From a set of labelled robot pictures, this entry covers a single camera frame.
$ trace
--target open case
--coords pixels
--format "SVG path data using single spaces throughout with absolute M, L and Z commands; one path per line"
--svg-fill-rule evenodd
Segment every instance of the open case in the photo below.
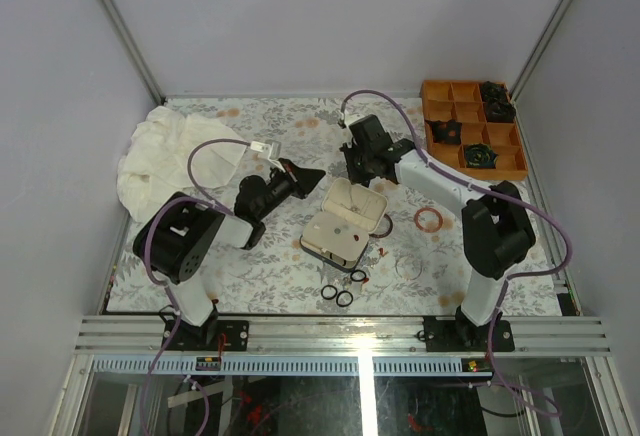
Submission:
M 387 210 L 388 201 L 348 179 L 334 181 L 322 202 L 322 211 L 307 224 L 300 246 L 329 264 L 355 269 L 373 233 Z

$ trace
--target red ring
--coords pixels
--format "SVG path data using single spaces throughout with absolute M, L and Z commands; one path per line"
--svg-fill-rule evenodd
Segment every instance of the red ring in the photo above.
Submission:
M 435 229 L 427 229 L 420 224 L 420 215 L 425 212 L 433 213 L 438 217 L 438 226 Z M 422 208 L 416 211 L 416 214 L 413 217 L 413 222 L 416 224 L 416 226 L 420 231 L 424 231 L 425 233 L 437 233 L 438 231 L 440 231 L 440 228 L 442 228 L 442 225 L 444 224 L 444 219 L 442 219 L 442 215 L 440 214 L 440 211 L 434 208 L 427 207 L 427 208 Z

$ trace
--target box lid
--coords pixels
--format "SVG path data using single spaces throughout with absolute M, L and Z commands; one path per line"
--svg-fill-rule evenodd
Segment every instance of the box lid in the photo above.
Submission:
M 360 184 L 351 184 L 348 179 L 336 179 L 322 202 L 322 210 L 354 224 L 368 233 L 378 227 L 387 211 L 389 201 Z

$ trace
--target black mounting plate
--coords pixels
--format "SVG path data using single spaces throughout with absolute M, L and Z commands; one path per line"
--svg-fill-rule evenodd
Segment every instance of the black mounting plate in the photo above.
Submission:
M 423 318 L 424 342 L 427 352 L 455 353 L 469 351 L 487 351 L 489 325 L 475 329 L 475 340 L 465 345 L 456 331 L 455 319 L 438 319 L 436 316 Z M 494 353 L 512 353 L 516 350 L 509 321 L 500 320 L 493 331 Z
M 171 331 L 174 321 L 165 321 L 165 334 Z M 215 323 L 214 336 L 209 344 L 204 343 L 199 338 L 193 338 L 189 332 L 178 329 L 175 336 L 167 346 L 167 351 L 218 351 L 219 336 L 226 336 L 226 345 L 224 352 L 244 352 L 247 350 L 249 343 L 249 321 L 245 320 L 220 320 Z

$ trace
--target floral pattern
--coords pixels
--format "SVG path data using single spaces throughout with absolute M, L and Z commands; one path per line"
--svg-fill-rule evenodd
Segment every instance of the floral pattern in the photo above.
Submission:
M 418 133 L 424 135 L 421 101 L 400 99 Z M 462 228 L 453 214 L 411 189 L 389 181 L 374 180 L 371 188 L 389 199 L 388 214 L 393 231 L 383 239 L 371 239 L 359 264 L 369 281 L 354 292 L 353 304 L 340 308 L 320 297 L 320 289 L 331 283 L 349 286 L 345 273 L 303 252 L 299 238 L 305 224 L 320 211 L 331 183 L 346 176 L 346 165 L 338 148 L 343 131 L 337 126 L 340 100 L 318 98 L 272 99 L 172 99 L 172 109 L 188 115 L 198 112 L 219 118 L 247 140 L 277 140 L 281 156 L 302 167 L 321 168 L 327 176 L 306 200 L 289 198 L 266 219 L 267 231 L 251 251 L 213 245 L 200 271 L 211 299 L 225 313 L 297 313 L 360 315 L 451 314 L 465 296 L 471 267 L 463 254 Z M 377 114 L 394 139 L 407 137 L 402 119 L 383 100 L 360 97 L 349 110 Z M 212 190 L 232 207 L 242 178 L 258 174 L 267 178 L 269 167 L 257 154 L 247 152 L 231 183 Z M 526 187 L 518 183 L 523 199 Z M 425 206 L 443 216 L 435 233 L 420 231 L 414 215 Z M 433 225 L 432 213 L 421 223 Z M 381 230 L 386 222 L 381 223 Z M 132 243 L 142 224 L 131 223 L 124 249 L 115 269 L 108 295 L 108 311 L 157 311 L 167 304 L 162 289 L 145 275 L 142 262 L 133 255 Z M 538 242 L 523 262 L 525 270 L 548 267 Z M 559 315 L 560 309 L 550 277 L 523 278 L 511 283 L 504 303 L 506 314 Z

